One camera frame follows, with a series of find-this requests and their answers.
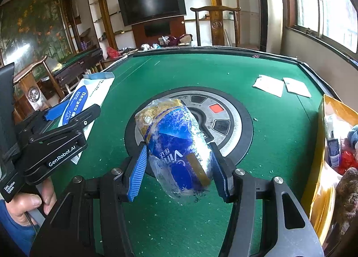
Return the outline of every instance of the bolt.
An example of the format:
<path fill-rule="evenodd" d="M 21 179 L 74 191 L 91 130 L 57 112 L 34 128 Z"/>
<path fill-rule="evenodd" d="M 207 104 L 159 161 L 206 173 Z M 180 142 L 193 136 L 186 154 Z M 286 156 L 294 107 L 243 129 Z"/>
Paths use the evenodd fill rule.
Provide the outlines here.
<path fill-rule="evenodd" d="M 278 184 L 282 184 L 282 183 L 283 183 L 282 177 L 279 177 L 279 176 L 276 176 L 273 180 L 274 180 L 276 183 L 278 183 Z"/>
<path fill-rule="evenodd" d="M 82 176 L 75 176 L 73 179 L 72 179 L 72 182 L 73 183 L 80 183 L 82 181 Z"/>
<path fill-rule="evenodd" d="M 122 170 L 120 168 L 116 167 L 111 170 L 111 173 L 113 175 L 119 175 L 119 174 L 122 174 Z"/>
<path fill-rule="evenodd" d="M 236 175 L 244 175 L 245 171 L 242 168 L 236 168 L 235 169 L 235 174 Z"/>

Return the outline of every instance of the flat screen tv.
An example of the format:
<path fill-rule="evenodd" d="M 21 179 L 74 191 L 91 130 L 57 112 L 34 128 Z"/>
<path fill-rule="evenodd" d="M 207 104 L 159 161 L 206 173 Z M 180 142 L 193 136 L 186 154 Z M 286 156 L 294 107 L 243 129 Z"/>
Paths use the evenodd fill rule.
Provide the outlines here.
<path fill-rule="evenodd" d="M 186 15 L 184 0 L 118 0 L 124 26 Z"/>

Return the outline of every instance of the barcode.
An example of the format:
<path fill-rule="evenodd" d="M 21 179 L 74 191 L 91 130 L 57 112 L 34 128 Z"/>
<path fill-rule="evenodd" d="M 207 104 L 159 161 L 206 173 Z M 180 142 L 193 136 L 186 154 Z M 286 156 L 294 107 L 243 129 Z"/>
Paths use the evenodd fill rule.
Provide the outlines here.
<path fill-rule="evenodd" d="M 339 166 L 339 154 L 337 154 L 336 156 L 331 156 L 330 158 L 331 158 L 332 168 L 338 167 Z"/>

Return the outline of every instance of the floor standing air conditioner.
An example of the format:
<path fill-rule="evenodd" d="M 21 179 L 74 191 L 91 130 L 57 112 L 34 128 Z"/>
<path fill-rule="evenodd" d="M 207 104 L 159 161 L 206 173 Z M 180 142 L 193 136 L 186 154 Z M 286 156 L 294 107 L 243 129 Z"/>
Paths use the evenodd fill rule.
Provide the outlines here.
<path fill-rule="evenodd" d="M 282 0 L 260 2 L 260 51 L 280 54 L 282 41 Z"/>

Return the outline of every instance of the wall mural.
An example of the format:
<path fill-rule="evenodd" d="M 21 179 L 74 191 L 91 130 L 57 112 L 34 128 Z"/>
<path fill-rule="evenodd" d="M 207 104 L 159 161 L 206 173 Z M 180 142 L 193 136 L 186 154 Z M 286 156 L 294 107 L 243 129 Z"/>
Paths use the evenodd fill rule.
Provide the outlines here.
<path fill-rule="evenodd" d="M 5 65 L 15 62 L 15 74 L 46 54 L 54 62 L 66 61 L 72 52 L 60 0 L 11 0 L 1 6 L 0 50 Z M 36 80 L 42 78 L 43 66 L 33 74 Z"/>

